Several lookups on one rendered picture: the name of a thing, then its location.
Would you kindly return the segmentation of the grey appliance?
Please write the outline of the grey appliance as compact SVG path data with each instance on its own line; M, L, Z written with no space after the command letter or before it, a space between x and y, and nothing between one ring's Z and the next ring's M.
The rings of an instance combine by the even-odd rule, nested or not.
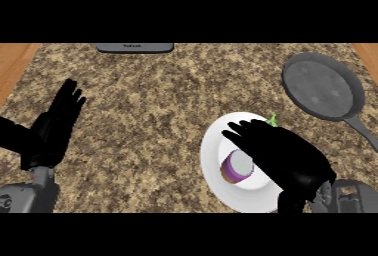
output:
M96 43L102 53L151 54L168 53L174 49L173 43Z

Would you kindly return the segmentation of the white round plate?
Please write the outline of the white round plate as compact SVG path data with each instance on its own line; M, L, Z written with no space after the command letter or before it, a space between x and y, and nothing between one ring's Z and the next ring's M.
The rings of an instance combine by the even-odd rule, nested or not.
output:
M250 112L232 112L223 115L210 125L201 142L201 169L208 187L219 200L235 211L242 213L270 213L278 209L281 187L254 166L251 176L236 184L229 183L222 176L222 163L230 152L238 149L223 137L227 123L266 118Z

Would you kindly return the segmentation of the dark grey frying pan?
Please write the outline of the dark grey frying pan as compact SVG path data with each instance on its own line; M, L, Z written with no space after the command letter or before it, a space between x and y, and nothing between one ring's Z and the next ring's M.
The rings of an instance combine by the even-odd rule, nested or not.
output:
M344 121L378 152L378 139L357 117L365 105L365 91L349 67L332 57L304 52L285 62L281 78L298 108L322 120Z

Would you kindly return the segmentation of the purple can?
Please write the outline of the purple can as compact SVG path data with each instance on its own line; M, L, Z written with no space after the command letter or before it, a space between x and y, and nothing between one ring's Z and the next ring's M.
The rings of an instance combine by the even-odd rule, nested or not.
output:
M239 149L233 150L222 162L223 179L236 184L244 181L254 172L253 158Z

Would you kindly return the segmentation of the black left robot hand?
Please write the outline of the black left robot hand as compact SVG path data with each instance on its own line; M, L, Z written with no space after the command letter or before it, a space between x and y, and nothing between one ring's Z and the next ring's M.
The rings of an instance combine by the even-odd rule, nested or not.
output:
M0 148L21 154L22 170L61 163L84 102L77 82L68 79L30 128L0 117Z

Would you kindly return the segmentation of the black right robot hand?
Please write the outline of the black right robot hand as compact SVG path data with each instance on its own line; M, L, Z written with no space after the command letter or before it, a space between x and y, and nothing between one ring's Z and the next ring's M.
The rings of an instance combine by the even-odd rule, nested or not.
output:
M315 202L322 185L335 182L337 173L323 153L292 131L264 121L241 120L227 126L230 130L222 131L223 136L282 189L278 213L300 214L306 202Z

